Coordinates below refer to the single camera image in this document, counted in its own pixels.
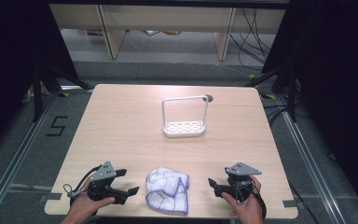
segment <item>human hand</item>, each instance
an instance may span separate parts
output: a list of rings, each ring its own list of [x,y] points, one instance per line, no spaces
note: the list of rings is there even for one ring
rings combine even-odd
[[[249,176],[255,184],[254,193],[260,193],[261,184],[258,180]],[[223,192],[222,197],[234,208],[230,213],[232,217],[238,216],[242,224],[259,224],[263,223],[262,209],[257,198],[253,194],[249,194],[242,204],[237,204],[237,201],[229,194]]]
[[[90,179],[88,178],[82,188],[89,186]],[[104,198],[100,201],[93,201],[87,195],[87,192],[80,193],[75,201],[72,203],[68,214],[62,221],[62,224],[78,224],[84,222],[88,217],[91,217],[98,209],[105,207],[115,201],[115,198]]]

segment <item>folded cloth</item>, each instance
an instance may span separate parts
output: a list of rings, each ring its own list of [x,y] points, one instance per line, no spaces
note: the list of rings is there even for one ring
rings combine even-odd
[[[160,167],[146,178],[146,201],[149,207],[163,213],[188,214],[188,175]]]

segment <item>sponge holder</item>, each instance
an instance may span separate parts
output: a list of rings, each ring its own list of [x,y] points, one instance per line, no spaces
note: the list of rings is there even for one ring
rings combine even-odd
[[[203,99],[205,101],[203,118],[200,120],[194,121],[175,121],[167,122],[165,118],[165,103],[169,101],[183,101],[183,100],[192,100],[192,99]],[[162,121],[163,127],[162,130],[168,137],[194,137],[200,136],[205,132],[205,119],[206,112],[208,110],[208,104],[210,98],[207,95],[199,96],[189,96],[189,97],[178,97],[178,98],[167,98],[161,102],[162,107]]]

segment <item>finger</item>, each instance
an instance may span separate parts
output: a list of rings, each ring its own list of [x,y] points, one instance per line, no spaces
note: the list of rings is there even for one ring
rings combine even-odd
[[[223,198],[226,200],[226,202],[228,202],[232,207],[234,207],[235,204],[237,204],[237,201],[235,201],[235,199],[234,199],[231,195],[229,195],[229,194],[227,194],[227,193],[225,193],[225,192],[222,193],[222,197],[223,197]]]
[[[235,216],[237,215],[237,212],[236,212],[235,210],[232,210],[232,211],[229,213],[229,215],[230,215],[231,217],[235,217]]]
[[[90,184],[90,179],[91,179],[91,176],[89,176],[87,179],[86,179],[86,181],[84,181],[84,184],[83,184],[83,186],[82,186],[82,188],[87,188],[88,186],[89,186],[89,184]]]
[[[260,190],[261,190],[261,183],[257,180],[256,177],[252,176],[252,175],[249,175],[249,177],[251,178],[251,180],[254,182],[255,184],[255,187],[258,189],[258,192],[257,193],[260,193]]]
[[[111,198],[104,198],[100,201],[97,201],[97,206],[98,208],[102,208],[105,207],[111,203],[113,203],[115,201],[115,198],[111,197]]]

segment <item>table top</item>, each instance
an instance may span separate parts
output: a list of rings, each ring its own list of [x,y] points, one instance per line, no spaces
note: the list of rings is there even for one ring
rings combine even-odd
[[[166,98],[210,94],[205,133],[197,137],[169,138],[162,131],[161,102]],[[167,121],[195,119],[204,102],[181,101],[166,104]],[[262,172],[261,195],[268,208],[267,218],[295,218],[293,201],[265,111],[257,90],[241,87],[107,85],[96,86],[77,128],[52,193],[60,200],[48,200],[45,211],[65,215],[69,198],[64,184],[73,188],[93,167],[111,161],[115,169],[127,169],[114,189],[140,187],[125,205],[109,205],[98,211],[107,217],[170,216],[150,209],[145,201],[145,179],[164,166],[189,175],[186,217],[230,219],[230,206],[216,198],[208,178],[227,184],[224,168],[241,161]]]

